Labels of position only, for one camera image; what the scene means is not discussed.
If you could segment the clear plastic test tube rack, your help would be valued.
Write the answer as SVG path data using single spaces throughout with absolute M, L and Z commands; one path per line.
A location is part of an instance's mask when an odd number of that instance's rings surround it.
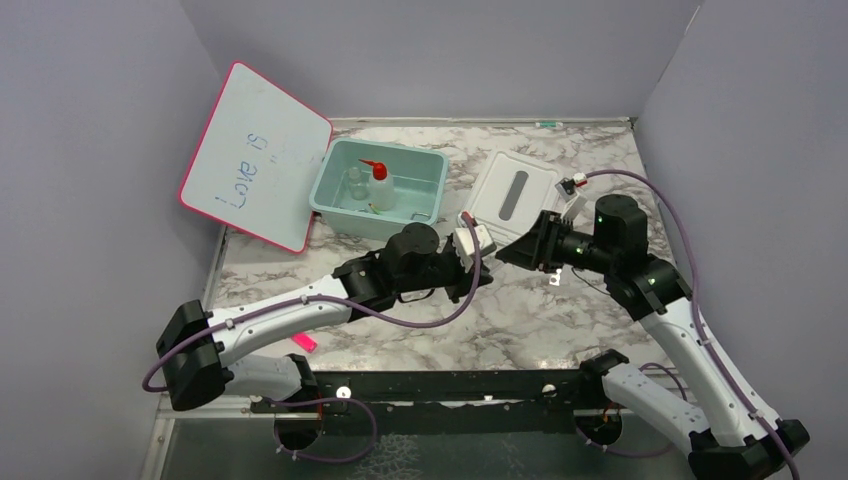
M 556 269 L 556 270 L 555 270 L 555 271 L 554 271 L 554 272 L 553 272 L 553 273 L 549 276 L 548 283 L 549 283 L 551 286 L 557 286 L 557 287 L 559 287 L 559 286 L 561 285 L 561 277 L 562 277 L 562 270 L 561 270 L 561 269 Z

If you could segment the white plastic bin lid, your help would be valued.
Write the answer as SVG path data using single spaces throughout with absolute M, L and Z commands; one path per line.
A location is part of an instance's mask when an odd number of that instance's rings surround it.
M 497 246 L 506 246 L 526 234 L 542 210 L 564 208 L 556 190 L 564 178 L 565 169 L 556 163 L 494 150 L 460 211 L 486 226 Z

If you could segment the white squeeze bottle red nozzle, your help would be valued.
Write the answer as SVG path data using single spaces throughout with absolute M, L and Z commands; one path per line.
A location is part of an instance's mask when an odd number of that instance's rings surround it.
M 360 162 L 371 168 L 371 178 L 368 188 L 372 204 L 379 210 L 391 210 L 397 202 L 394 178 L 383 162 L 360 159 Z

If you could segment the small clear glass jar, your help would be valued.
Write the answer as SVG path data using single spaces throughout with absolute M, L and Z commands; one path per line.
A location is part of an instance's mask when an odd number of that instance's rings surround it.
M 346 172 L 347 188 L 353 200 L 365 200 L 369 196 L 368 180 L 359 167 L 351 167 Z

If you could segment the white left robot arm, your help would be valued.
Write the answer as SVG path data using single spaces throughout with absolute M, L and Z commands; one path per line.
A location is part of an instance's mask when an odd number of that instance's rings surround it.
M 485 256 L 496 249 L 485 226 L 467 219 L 442 240 L 423 223 L 410 223 L 378 250 L 350 259 L 315 282 L 241 307 L 207 310 L 198 300 L 180 305 L 155 344 L 157 363 L 142 387 L 162 372 L 161 390 L 176 411 L 204 406 L 222 395 L 264 396 L 290 410 L 313 401 L 308 363 L 289 354 L 262 359 L 255 351 L 324 327 L 373 317 L 412 329 L 436 328 L 459 317 L 476 290 L 492 281 Z M 405 293 L 442 288 L 457 309 L 441 320 L 403 321 L 387 312 Z

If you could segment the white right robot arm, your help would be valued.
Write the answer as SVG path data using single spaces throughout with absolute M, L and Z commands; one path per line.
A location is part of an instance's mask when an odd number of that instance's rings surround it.
M 647 229 L 633 198 L 605 195 L 595 204 L 593 233 L 543 210 L 496 257 L 549 274 L 564 266 L 601 274 L 611 298 L 654 338 L 695 396 L 683 400 L 609 351 L 580 366 L 577 393 L 585 404 L 629 408 L 686 455 L 698 479 L 765 479 L 790 467 L 810 441 L 807 429 L 782 418 L 744 379 L 676 267 L 649 253 Z

